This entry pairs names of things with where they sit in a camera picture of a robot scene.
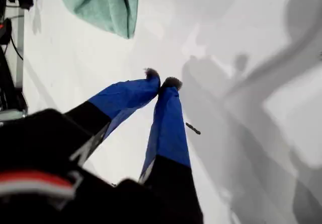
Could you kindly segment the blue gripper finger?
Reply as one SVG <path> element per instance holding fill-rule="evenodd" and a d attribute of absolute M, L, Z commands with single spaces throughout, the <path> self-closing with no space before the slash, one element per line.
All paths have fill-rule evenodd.
<path fill-rule="evenodd" d="M 139 179 L 154 201 L 159 223 L 203 223 L 179 98 L 181 86 L 180 80 L 169 77 L 159 90 Z"/>
<path fill-rule="evenodd" d="M 83 165 L 123 121 L 153 100 L 159 90 L 159 74 L 147 68 L 144 79 L 112 84 L 66 112 L 67 117 L 91 135 L 86 143 L 77 147 L 70 159 Z"/>

